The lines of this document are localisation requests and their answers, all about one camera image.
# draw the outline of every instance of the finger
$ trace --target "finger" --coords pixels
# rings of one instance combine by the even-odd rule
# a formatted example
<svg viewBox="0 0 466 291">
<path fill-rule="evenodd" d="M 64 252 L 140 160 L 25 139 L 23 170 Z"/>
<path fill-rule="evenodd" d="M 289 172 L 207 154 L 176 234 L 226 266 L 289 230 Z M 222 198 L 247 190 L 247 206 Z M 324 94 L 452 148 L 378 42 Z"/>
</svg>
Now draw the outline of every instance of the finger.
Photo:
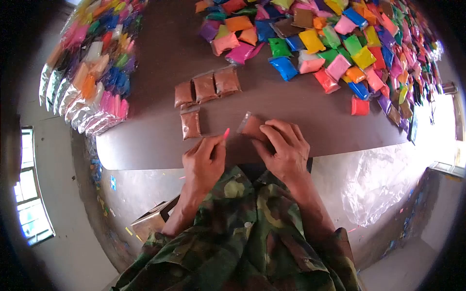
<svg viewBox="0 0 466 291">
<path fill-rule="evenodd" d="M 222 141 L 214 147 L 213 151 L 214 151 L 213 163 L 222 163 L 225 165 L 225 157 L 226 157 L 225 139 L 222 139 Z"/>
<path fill-rule="evenodd" d="M 259 129 L 267 136 L 277 152 L 288 149 L 289 145 L 276 129 L 266 124 L 261 125 Z"/>
<path fill-rule="evenodd" d="M 212 137 L 205 137 L 202 144 L 199 146 L 198 151 L 196 154 L 206 157 L 207 159 L 210 159 L 210 156 L 212 155 L 213 148 L 222 142 L 223 135 L 217 135 L 217 136 L 212 136 Z"/>
<path fill-rule="evenodd" d="M 299 126 L 297 126 L 296 124 L 292 123 L 291 124 L 291 128 L 293 129 L 293 131 L 295 132 L 295 135 L 296 137 L 298 138 L 298 140 L 300 142 L 304 141 L 304 137 L 302 136 L 302 132 L 301 130 L 299 129 Z"/>
<path fill-rule="evenodd" d="M 201 143 L 202 143 L 203 140 L 204 140 L 204 138 L 201 138 L 201 140 L 198 141 L 198 143 L 196 143 L 195 146 L 193 146 L 187 152 L 185 152 L 185 156 L 192 156 L 194 153 L 196 153 L 197 150 L 199 149 L 199 147 L 201 146 Z"/>
<path fill-rule="evenodd" d="M 291 128 L 291 125 L 288 122 L 284 122 L 278 119 L 267 120 L 266 125 L 270 125 L 278 129 L 278 131 L 283 135 L 283 138 L 293 146 L 299 145 L 298 137 L 296 137 L 295 132 Z"/>
<path fill-rule="evenodd" d="M 273 158 L 272 154 L 268 151 L 263 142 L 256 139 L 252 139 L 251 141 L 260 158 L 267 164 Z"/>
</svg>

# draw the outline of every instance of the brown table surface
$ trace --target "brown table surface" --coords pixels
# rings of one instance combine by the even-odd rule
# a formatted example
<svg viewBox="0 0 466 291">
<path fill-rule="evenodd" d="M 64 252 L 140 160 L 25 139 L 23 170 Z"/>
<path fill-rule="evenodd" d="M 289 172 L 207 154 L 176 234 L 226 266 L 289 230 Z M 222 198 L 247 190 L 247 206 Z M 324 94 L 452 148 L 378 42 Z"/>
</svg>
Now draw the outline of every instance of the brown table surface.
<svg viewBox="0 0 466 291">
<path fill-rule="evenodd" d="M 143 30 L 136 40 L 139 67 L 131 76 L 130 112 L 126 122 L 97 137 L 102 165 L 117 169 L 182 168 L 181 156 L 198 139 L 182 141 L 179 110 L 173 107 L 174 87 L 193 76 L 228 65 L 197 34 L 202 16 L 194 0 L 151 1 L 144 11 Z M 261 52 L 238 69 L 242 93 L 201 105 L 205 136 L 231 128 L 227 164 L 259 162 L 252 144 L 236 134 L 247 111 L 264 120 L 277 118 L 299 125 L 310 144 L 309 156 L 325 156 L 406 142 L 406 133 L 381 111 L 377 101 L 368 116 L 351 116 L 352 91 L 325 94 L 312 74 L 284 81 Z"/>
</svg>

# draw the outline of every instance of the camouflage sleeve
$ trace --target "camouflage sleeve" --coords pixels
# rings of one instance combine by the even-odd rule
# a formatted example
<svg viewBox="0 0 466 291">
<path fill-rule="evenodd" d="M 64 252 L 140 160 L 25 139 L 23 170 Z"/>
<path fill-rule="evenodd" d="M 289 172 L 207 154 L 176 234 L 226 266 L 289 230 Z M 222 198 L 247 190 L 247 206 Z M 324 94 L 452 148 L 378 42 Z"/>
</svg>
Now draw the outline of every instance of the camouflage sleeve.
<svg viewBox="0 0 466 291">
<path fill-rule="evenodd" d="M 111 291 L 118 291 L 120 289 L 127 289 L 130 287 L 133 279 L 140 273 L 147 263 L 155 257 L 156 254 L 171 241 L 170 238 L 164 236 L 159 232 L 151 233 L 149 238 L 144 243 L 141 254 L 136 258 L 133 264 L 128 267 L 121 275 L 115 284 L 115 287 L 111 288 Z"/>
<path fill-rule="evenodd" d="M 353 252 L 346 229 L 337 229 L 325 246 L 316 250 L 325 264 L 337 274 L 345 290 L 358 290 Z"/>
</svg>

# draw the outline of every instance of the hand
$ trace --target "hand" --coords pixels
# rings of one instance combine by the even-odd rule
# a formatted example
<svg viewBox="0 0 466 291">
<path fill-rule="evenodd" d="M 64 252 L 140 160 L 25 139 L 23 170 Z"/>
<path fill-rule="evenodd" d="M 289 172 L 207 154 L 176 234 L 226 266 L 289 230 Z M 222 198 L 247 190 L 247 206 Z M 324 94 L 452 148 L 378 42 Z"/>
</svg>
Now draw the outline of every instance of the hand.
<svg viewBox="0 0 466 291">
<path fill-rule="evenodd" d="M 225 139 L 205 137 L 183 155 L 186 192 L 202 201 L 225 171 Z"/>
<path fill-rule="evenodd" d="M 308 180 L 310 174 L 306 169 L 306 163 L 309 144 L 304 140 L 299 127 L 293 123 L 273 119 L 261 125 L 260 130 L 276 150 L 272 155 L 261 141 L 253 140 L 253 145 L 267 169 L 288 188 Z"/>
</svg>

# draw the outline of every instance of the window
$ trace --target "window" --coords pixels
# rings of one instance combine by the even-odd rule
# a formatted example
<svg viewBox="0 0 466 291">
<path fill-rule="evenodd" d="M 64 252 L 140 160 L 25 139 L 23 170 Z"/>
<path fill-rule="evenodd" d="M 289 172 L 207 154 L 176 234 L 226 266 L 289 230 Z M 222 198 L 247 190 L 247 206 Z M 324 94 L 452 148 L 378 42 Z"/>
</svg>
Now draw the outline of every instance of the window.
<svg viewBox="0 0 466 291">
<path fill-rule="evenodd" d="M 22 131 L 22 161 L 20 181 L 14 187 L 21 228 L 29 245 L 34 245 L 55 232 L 48 219 L 41 191 L 37 182 L 34 160 L 34 139 L 32 127 L 24 127 Z"/>
</svg>

